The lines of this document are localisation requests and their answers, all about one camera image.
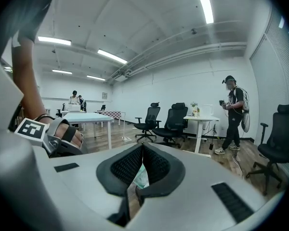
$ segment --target mesh chair back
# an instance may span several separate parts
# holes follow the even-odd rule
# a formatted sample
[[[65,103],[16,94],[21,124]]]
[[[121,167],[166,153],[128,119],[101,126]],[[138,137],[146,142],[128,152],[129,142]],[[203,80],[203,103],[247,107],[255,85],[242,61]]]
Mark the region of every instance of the mesh chair back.
[[[273,127],[267,144],[289,154],[289,114],[273,114]]]
[[[158,117],[159,111],[160,107],[149,107],[146,114],[145,123],[156,127],[156,118]]]
[[[183,126],[178,126],[176,124],[184,125],[184,117],[187,115],[187,107],[182,107],[181,109],[173,109],[171,108],[168,111],[167,121],[165,123],[165,129],[177,129],[183,130]]]

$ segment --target hand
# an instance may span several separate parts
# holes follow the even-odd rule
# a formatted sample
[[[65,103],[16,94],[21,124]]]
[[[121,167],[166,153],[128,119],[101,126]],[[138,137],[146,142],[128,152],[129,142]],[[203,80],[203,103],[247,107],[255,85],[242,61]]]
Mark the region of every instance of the hand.
[[[231,108],[232,108],[231,105],[229,105],[229,106],[225,105],[225,110],[230,110]]]
[[[51,124],[53,122],[53,120],[50,119],[50,118],[43,118],[43,119],[40,120],[40,122],[45,123],[45,124]],[[61,123],[58,126],[54,136],[61,139],[63,137],[63,135],[65,134],[65,132],[66,132],[68,127],[69,127],[68,124]],[[81,133],[76,131],[75,134],[74,134],[74,137],[72,138],[71,143],[73,145],[77,146],[80,149],[80,146],[81,146],[81,143],[82,143],[82,135],[81,135]]]

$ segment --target fluorescent light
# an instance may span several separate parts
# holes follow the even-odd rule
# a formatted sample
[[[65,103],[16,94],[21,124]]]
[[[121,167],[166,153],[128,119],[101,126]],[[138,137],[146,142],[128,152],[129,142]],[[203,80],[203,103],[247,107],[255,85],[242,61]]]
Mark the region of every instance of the fluorescent light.
[[[56,72],[56,73],[62,73],[62,74],[73,74],[72,72],[68,72],[68,71],[62,71],[62,70],[56,70],[56,69],[53,69],[53,72]]]
[[[71,45],[72,41],[65,40],[65,39],[57,39],[57,38],[48,38],[48,37],[38,37],[39,41],[51,42],[51,43],[58,43],[58,44],[65,44]]]
[[[119,57],[117,57],[117,56],[115,56],[115,55],[113,55],[113,54],[110,54],[110,53],[108,53],[108,52],[105,52],[105,51],[103,51],[103,50],[101,50],[101,49],[99,49],[99,50],[97,51],[97,53],[99,53],[99,54],[101,54],[101,55],[104,55],[104,56],[107,56],[107,57],[109,57],[109,58],[111,58],[111,59],[114,59],[114,60],[116,60],[116,61],[118,61],[118,62],[120,62],[120,63],[123,63],[123,64],[127,63],[127,61],[123,60],[122,58],[119,58]]]
[[[105,81],[105,79],[99,78],[99,77],[94,77],[94,76],[90,76],[90,75],[87,75],[87,77],[88,77],[88,78],[99,79],[99,80]]]
[[[279,22],[279,28],[283,28],[283,26],[284,26],[284,23],[285,23],[285,20],[284,20],[284,18],[283,17],[281,17],[280,18],[280,22]]]
[[[207,24],[213,23],[213,14],[210,0],[200,0]]]

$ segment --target wrist strap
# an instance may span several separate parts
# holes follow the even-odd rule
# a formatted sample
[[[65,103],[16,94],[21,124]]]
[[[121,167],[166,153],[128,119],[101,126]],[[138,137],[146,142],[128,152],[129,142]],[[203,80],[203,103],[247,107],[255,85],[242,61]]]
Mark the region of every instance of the wrist strap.
[[[40,116],[38,116],[37,118],[35,118],[35,121],[40,121],[43,118],[50,118],[52,120],[54,120],[54,118],[52,116],[50,116],[49,114],[41,114]]]

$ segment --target table leg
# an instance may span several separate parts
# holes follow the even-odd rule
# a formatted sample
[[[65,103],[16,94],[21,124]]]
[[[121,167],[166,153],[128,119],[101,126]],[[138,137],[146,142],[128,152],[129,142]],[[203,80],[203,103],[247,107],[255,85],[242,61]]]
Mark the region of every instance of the table leg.
[[[94,137],[96,138],[96,134],[95,134],[95,122],[93,122],[93,134],[94,134]]]
[[[108,147],[111,149],[111,121],[108,121]]]
[[[199,153],[200,141],[201,141],[201,136],[202,136],[202,126],[203,126],[203,122],[198,121],[197,142],[196,142],[195,153]]]

